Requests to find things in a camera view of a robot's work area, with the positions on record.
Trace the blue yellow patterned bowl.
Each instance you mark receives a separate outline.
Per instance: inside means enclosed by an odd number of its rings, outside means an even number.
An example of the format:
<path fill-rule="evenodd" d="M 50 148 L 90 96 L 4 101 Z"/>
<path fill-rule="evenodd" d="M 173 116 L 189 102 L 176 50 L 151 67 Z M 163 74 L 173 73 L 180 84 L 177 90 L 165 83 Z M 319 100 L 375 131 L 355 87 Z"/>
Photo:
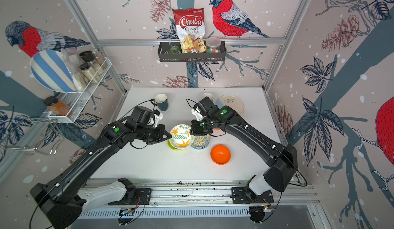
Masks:
<path fill-rule="evenodd" d="M 204 135 L 204 136 L 195 136 L 194 142 L 192 144 L 192 147 L 196 150 L 202 150 L 205 149 L 210 142 L 210 135 Z"/>

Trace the yellow flower patterned bowl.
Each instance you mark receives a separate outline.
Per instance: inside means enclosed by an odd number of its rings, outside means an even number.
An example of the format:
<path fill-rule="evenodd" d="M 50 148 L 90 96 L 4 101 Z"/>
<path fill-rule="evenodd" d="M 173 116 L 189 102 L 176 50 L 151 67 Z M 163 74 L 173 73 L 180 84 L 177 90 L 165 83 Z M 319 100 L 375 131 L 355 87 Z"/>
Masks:
<path fill-rule="evenodd" d="M 190 133 L 191 127 L 186 124 L 179 124 L 171 129 L 173 145 L 179 150 L 190 147 L 194 142 L 194 136 Z"/>

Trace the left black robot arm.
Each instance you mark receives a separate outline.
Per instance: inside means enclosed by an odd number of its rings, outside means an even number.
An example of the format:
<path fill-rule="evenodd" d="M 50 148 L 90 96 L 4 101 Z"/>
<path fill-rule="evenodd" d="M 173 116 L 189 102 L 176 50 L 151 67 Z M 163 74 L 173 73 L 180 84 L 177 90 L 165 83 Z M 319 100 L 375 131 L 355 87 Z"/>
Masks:
<path fill-rule="evenodd" d="M 135 193 L 135 185 L 127 178 L 91 191 L 80 189 L 102 164 L 134 140 L 145 140 L 153 145 L 171 138 L 163 124 L 155 128 L 138 126 L 133 130 L 115 121 L 104 127 L 93 147 L 83 156 L 47 184 L 36 184 L 30 194 L 55 229 L 65 229 L 82 213 L 107 203 L 142 203 L 142 198 Z"/>

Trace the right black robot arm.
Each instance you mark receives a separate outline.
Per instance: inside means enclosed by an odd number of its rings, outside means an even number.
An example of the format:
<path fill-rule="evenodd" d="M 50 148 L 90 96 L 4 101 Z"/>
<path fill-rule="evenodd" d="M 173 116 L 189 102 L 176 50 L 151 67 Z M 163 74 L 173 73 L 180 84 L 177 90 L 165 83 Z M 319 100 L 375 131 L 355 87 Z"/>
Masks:
<path fill-rule="evenodd" d="M 297 151 L 295 147 L 278 143 L 245 121 L 230 107 L 217 106 L 204 108 L 195 105 L 191 110 L 197 118 L 191 122 L 191 133 L 195 136 L 211 134 L 220 128 L 252 149 L 267 165 L 263 174 L 255 175 L 248 189 L 255 195 L 269 190 L 284 192 L 297 171 Z"/>

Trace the lime green bowl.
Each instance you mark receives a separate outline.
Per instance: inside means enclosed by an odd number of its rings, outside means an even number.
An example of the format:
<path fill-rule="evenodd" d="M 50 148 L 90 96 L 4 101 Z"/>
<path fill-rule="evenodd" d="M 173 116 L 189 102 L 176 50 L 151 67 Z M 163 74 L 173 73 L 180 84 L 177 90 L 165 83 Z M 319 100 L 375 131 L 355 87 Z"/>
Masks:
<path fill-rule="evenodd" d="M 168 140 L 167 143 L 168 143 L 168 146 L 169 146 L 172 150 L 176 150 L 176 151 L 179 150 L 179 148 L 177 148 L 177 147 L 175 147 L 175 146 L 173 145 L 173 142 L 172 142 L 171 140 Z"/>

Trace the large orange bowl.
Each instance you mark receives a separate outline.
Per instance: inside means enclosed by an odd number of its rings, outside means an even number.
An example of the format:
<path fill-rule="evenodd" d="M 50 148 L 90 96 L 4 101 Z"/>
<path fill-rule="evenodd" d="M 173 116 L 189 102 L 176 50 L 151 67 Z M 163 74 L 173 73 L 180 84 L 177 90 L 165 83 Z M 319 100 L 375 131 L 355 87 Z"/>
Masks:
<path fill-rule="evenodd" d="M 211 149 L 210 157 L 218 165 L 225 165 L 231 160 L 231 152 L 224 145 L 216 145 Z"/>

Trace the dark green mug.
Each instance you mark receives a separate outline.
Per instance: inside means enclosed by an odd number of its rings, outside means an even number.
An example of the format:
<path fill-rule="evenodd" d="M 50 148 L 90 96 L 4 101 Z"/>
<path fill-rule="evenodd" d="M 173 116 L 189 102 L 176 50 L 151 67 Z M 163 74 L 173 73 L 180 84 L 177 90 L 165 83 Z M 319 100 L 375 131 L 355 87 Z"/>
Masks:
<path fill-rule="evenodd" d="M 151 104 L 158 107 L 161 111 L 167 111 L 169 108 L 168 97 L 163 93 L 158 94 L 154 99 L 152 99 Z"/>

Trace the cream blue plate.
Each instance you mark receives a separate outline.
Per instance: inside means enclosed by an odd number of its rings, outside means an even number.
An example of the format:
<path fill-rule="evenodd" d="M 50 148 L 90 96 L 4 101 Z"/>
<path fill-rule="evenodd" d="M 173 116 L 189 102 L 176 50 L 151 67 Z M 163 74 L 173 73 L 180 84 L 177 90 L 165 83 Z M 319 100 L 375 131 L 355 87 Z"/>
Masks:
<path fill-rule="evenodd" d="M 229 106 L 235 110 L 238 114 L 242 114 L 245 110 L 243 101 L 235 95 L 223 95 L 216 100 L 215 103 L 219 109 L 224 106 Z"/>

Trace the green item in basket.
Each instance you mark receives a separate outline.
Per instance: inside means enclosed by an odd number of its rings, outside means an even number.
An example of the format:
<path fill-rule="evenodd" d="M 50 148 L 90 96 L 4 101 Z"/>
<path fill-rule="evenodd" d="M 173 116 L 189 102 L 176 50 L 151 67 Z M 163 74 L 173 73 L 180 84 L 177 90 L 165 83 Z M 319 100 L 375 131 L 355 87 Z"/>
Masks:
<path fill-rule="evenodd" d="M 174 45 L 174 46 L 170 47 L 168 53 L 170 53 L 170 54 L 181 54 L 182 53 L 182 49 L 179 46 Z"/>

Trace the clear lidded jar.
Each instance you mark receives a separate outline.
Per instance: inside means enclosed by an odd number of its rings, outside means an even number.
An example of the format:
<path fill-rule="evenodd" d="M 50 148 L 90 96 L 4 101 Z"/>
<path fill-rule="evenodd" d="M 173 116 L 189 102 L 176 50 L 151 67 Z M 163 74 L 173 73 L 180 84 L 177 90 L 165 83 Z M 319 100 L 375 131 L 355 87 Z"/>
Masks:
<path fill-rule="evenodd" d="M 208 37 L 206 39 L 206 47 L 207 53 L 219 53 L 221 47 L 221 40 L 217 37 Z"/>

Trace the orange spice jar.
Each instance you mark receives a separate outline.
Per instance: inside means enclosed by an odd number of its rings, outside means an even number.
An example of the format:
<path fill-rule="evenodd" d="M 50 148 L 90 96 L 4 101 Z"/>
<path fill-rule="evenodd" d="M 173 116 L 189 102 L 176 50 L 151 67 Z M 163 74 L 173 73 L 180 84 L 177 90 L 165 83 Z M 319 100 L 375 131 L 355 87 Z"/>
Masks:
<path fill-rule="evenodd" d="M 44 104 L 56 116 L 70 117 L 73 114 L 73 110 L 55 96 L 45 98 Z"/>

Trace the red cassava chips bag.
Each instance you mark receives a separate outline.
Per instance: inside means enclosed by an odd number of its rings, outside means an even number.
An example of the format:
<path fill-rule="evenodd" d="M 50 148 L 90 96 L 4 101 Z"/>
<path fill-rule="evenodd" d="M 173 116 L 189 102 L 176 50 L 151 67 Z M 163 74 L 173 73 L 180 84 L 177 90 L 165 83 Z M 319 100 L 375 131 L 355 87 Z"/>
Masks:
<path fill-rule="evenodd" d="M 172 11 L 182 53 L 205 53 L 204 9 L 173 9 Z"/>

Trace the blue striped plate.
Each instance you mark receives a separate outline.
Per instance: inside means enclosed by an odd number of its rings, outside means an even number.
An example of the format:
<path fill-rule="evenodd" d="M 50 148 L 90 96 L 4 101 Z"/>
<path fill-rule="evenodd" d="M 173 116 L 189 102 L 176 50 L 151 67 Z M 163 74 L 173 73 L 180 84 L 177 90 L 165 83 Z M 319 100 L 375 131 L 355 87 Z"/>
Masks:
<path fill-rule="evenodd" d="M 60 92 L 75 92 L 72 75 L 63 61 L 62 53 L 54 50 L 41 51 L 30 60 L 34 78 L 45 88 Z"/>

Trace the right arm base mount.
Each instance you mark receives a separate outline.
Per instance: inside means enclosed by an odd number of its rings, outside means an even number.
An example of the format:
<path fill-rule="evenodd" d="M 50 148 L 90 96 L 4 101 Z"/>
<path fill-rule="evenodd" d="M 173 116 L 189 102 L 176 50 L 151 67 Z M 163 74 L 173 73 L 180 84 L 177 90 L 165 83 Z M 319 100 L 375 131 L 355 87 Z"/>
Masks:
<path fill-rule="evenodd" d="M 249 187 L 232 187 L 230 197 L 234 204 L 274 203 L 271 190 L 268 190 L 261 195 L 257 195 Z"/>

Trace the black wall basket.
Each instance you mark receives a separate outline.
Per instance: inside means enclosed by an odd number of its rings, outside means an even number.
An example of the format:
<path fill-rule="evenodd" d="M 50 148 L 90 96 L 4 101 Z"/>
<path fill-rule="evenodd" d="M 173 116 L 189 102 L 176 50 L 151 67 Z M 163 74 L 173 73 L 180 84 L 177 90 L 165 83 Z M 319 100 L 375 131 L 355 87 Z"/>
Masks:
<path fill-rule="evenodd" d="M 218 53 L 170 53 L 169 42 L 160 42 L 158 57 L 161 62 L 223 62 L 226 57 L 225 42 L 221 42 Z"/>

